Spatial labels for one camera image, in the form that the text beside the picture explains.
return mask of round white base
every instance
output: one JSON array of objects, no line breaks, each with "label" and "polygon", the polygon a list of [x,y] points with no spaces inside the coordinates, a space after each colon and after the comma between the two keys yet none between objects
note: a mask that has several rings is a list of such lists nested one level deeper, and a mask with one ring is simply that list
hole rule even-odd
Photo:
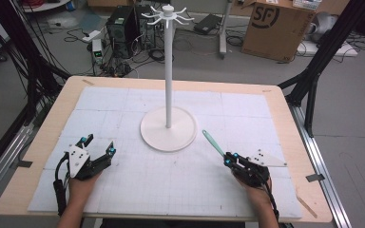
[{"label": "round white base", "polygon": [[171,109],[171,127],[165,127],[165,107],[148,112],[141,122],[141,134],[155,149],[172,152],[186,148],[197,136],[194,117],[179,107]]}]

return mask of sf logo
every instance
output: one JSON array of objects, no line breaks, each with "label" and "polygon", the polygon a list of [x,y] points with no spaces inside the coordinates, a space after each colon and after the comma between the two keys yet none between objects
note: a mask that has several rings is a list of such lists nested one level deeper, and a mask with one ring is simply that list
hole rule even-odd
[{"label": "sf logo", "polygon": [[279,8],[257,7],[253,17],[253,27],[257,29],[268,29],[272,27],[278,20]]}]

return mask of power strip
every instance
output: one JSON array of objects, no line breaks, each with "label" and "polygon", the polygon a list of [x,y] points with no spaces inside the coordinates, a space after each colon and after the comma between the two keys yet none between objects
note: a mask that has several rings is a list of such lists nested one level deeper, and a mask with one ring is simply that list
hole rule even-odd
[{"label": "power strip", "polygon": [[86,42],[90,42],[94,37],[98,36],[100,34],[100,31],[94,30],[92,31],[87,37],[82,38],[82,40]]}]

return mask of gray floor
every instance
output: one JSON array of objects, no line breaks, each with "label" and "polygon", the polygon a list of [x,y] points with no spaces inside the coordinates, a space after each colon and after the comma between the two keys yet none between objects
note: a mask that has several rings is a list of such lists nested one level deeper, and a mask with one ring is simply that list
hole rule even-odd
[{"label": "gray floor", "polygon": [[[83,11],[74,12],[78,18]],[[232,23],[245,24],[246,19]],[[65,43],[64,31],[46,34],[51,52],[72,73],[85,72],[91,62],[86,45]],[[240,53],[228,46],[222,60],[217,54],[218,38],[201,38],[178,31],[174,48],[174,79],[184,81],[277,85],[297,74],[311,58],[297,57],[290,64]],[[151,63],[137,68],[128,77],[162,79],[163,65]],[[11,61],[0,63],[0,138],[26,103],[26,94]],[[365,227],[365,51],[343,63],[332,61],[318,85],[314,133],[336,190],[353,227]],[[0,195],[11,174],[0,183]],[[53,227],[58,218],[3,217],[0,227]],[[88,219],[85,227],[92,227]],[[334,227],[327,224],[295,224],[296,227]]]}]

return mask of green handle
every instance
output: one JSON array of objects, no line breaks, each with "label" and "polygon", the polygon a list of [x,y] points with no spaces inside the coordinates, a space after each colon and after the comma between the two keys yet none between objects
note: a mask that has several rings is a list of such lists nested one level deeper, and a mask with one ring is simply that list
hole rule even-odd
[{"label": "green handle", "polygon": [[215,149],[221,154],[222,157],[224,157],[224,152],[221,150],[221,148],[218,146],[216,141],[212,138],[212,136],[207,133],[207,131],[203,130],[202,134],[205,136],[205,138],[215,147]]}]

